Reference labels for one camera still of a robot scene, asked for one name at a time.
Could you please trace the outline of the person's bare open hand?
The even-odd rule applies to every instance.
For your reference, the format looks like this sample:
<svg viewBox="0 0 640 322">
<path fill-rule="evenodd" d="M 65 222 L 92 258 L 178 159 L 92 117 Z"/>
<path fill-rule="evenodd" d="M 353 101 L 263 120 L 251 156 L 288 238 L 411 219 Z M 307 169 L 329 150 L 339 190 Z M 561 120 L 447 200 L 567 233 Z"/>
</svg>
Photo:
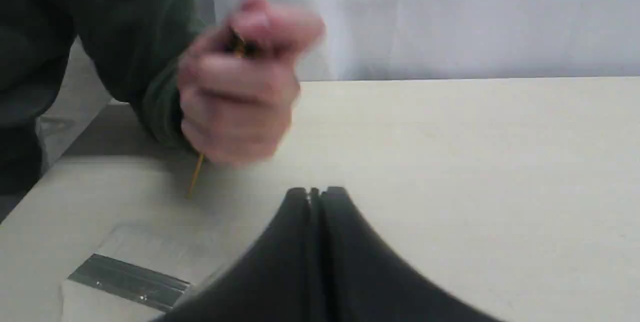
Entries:
<svg viewBox="0 0 640 322">
<path fill-rule="evenodd" d="M 201 33 L 177 74 L 182 132 L 192 148 L 218 166 L 273 156 L 300 94 L 297 60 L 325 29 L 310 10 L 243 0 L 223 25 Z"/>
</svg>

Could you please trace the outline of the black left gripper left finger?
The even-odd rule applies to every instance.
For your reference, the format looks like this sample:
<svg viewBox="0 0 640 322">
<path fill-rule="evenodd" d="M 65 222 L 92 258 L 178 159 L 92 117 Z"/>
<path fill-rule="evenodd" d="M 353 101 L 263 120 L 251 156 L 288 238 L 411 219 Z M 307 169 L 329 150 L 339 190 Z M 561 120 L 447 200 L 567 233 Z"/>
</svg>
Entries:
<svg viewBox="0 0 640 322">
<path fill-rule="evenodd" d="M 318 322 L 321 285 L 305 189 L 288 190 L 262 235 L 224 274 L 159 322 Z"/>
</svg>

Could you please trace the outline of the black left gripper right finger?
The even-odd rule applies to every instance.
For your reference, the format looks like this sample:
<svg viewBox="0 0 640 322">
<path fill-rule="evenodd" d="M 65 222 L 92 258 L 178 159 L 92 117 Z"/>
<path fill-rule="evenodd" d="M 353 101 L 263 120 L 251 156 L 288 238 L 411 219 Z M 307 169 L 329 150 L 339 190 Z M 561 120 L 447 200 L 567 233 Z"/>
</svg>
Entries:
<svg viewBox="0 0 640 322">
<path fill-rule="evenodd" d="M 328 322 L 494 322 L 416 271 L 366 221 L 347 190 L 312 191 Z"/>
</svg>

